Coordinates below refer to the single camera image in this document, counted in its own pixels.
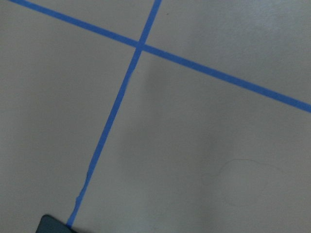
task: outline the dark object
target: dark object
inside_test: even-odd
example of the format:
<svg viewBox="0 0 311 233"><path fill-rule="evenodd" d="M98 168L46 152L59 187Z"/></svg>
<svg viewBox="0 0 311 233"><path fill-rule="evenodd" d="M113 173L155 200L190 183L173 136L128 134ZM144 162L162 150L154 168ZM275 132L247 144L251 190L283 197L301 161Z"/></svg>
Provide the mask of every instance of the dark object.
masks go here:
<svg viewBox="0 0 311 233"><path fill-rule="evenodd" d="M42 216L39 226L35 233L77 233L55 218L44 215Z"/></svg>

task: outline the gray floor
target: gray floor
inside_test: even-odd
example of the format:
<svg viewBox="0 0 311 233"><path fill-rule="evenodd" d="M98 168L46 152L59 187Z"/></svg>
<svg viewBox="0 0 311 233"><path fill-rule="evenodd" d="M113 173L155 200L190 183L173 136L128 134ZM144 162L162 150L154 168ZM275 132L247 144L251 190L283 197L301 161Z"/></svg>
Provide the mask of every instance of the gray floor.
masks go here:
<svg viewBox="0 0 311 233"><path fill-rule="evenodd" d="M33 1L139 39L152 1ZM147 44L311 103L307 1L167 1ZM0 227L66 222L134 48L0 2ZM143 52L73 227L305 233L309 113Z"/></svg>

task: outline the floor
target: floor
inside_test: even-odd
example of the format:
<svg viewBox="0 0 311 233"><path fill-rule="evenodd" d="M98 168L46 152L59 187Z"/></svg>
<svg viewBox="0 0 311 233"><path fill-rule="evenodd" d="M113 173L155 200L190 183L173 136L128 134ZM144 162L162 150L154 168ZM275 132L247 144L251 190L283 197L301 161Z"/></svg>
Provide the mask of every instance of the floor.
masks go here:
<svg viewBox="0 0 311 233"><path fill-rule="evenodd" d="M309 231L311 4L160 2L0 1L1 232Z"/></svg>

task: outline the blue tape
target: blue tape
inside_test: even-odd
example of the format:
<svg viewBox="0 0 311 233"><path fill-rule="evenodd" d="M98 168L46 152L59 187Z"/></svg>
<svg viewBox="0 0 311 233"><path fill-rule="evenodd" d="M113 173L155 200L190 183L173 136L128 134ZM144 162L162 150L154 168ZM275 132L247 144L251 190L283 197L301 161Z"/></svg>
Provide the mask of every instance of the blue tape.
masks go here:
<svg viewBox="0 0 311 233"><path fill-rule="evenodd" d="M130 62L130 65L127 69L127 72L125 74L125 77L123 79L123 82L121 84L121 87L119 89L119 92L118 92L118 95L116 97L116 100L112 106L112 109L111 109L111 112L109 114L109 117L108 117L108 120L106 122L106 125L104 127L104 130L102 132L102 135L98 141L98 144L97 144L97 147L95 149L95 152L93 154L93 157L91 159L91 162L89 164L89 167L88 167L88 171L87 171L87 174L86 174L86 180L85 180L85 183L80 191L80 194L79 196L76 198L76 203L75 203L75 206L74 206L74 209L67 221L67 226L68 227L72 227L73 225L73 222L76 218L76 215L79 211L79 208L80 208L80 205L82 203L82 200L83 200L83 197L86 193L86 190L87 190L87 187L88 187L88 184L92 178L92 175L93 175L93 172L94 172L94 169L96 167L96 164L99 160L99 157L101 155L101 152L104 148L104 145L106 143L106 140L108 138L108 135L109 135L109 132L110 132L110 129L112 127L112 124L116 118L116 115L118 113L118 110L119 110L119 107L121 105L121 102L122 102L122 99L124 97L124 94L125 94L125 91L126 91L126 88L127 88L127 85L128 85L128 82L130 80L130 77L138 63L138 60L139 60L139 57L141 55L141 52L142 52L142 48L144 46L144 44L146 43L146 40L147 40L147 37L148 37L148 34L150 32L150 29L151 29L151 26L155 20L155 17L156 17L156 14L159 10L159 7L160 7L160 4L161 4L161 0L155 0L154 1L154 4L151 8L151 11L150 11L150 14L148 16L148 19L147 19L147 22L145 24L145 27L141 33L141 36L140 36L140 39L139 39L139 42L137 43L137 47L135 49L135 52L134 52L134 55L132 57L132 60Z"/></svg>
<svg viewBox="0 0 311 233"><path fill-rule="evenodd" d="M288 104L292 107L295 107L295 108L298 108L298 109L301 109L303 111L311 113L311 105L308 103L296 100L296 99L291 98L289 96L285 96L281 93L278 93L278 92L272 91L270 89L267 89L265 87L256 85L254 83L236 78L232 75L229 75L229 74L223 73L221 71L218 71L218 70L209 68L207 66L201 65L199 63L187 60L185 58L179 57L179 56L174 55L172 53L165 52L163 50L159 50L159 49L152 47L152 46L149 46L149 45L144 45L143 50L145 52L148 52L148 53L151 53L151 54L156 55L158 57L164 58L166 60L175 62L175 63L180 64L182 66L185 66L185 67L194 69L196 71L199 71L201 73L210 75L214 78L220 79L220 80L225 81L227 83L234 84L236 86L245 88L247 90L256 92L260 95L272 98L274 100Z"/></svg>
<svg viewBox="0 0 311 233"><path fill-rule="evenodd" d="M137 46L137 41L136 40L130 39L130 38L125 37L123 35L119 35L117 33L113 33L113 32L111 32L109 30L97 27L97 26L95 26L93 24L83 22L83 21L81 21L79 19L76 19L76 18L67 16L67 15L64 15L64 14L59 13L57 11L50 10L48 8L45 8L43 6L34 4L32 2L25 1L25 0L9 0L9 1L17 3L18 5L21 5L21 6L25 6L27 8L32 9L32 10L41 12L43 14L52 16L53 18L57 18L59 20L65 21L65 22L70 23L70 24L73 24L73 25L78 26L80 28L84 28L84 29L86 29L88 31L91 31L91 32L94 32L94 33L97 33L97 34L100 34L100 35L103 35L103 36L106 36L106 37L108 37L110 39L119 41L119 42L124 43L126 45L129 45L129 46L132 46L132 47L136 47Z"/></svg>

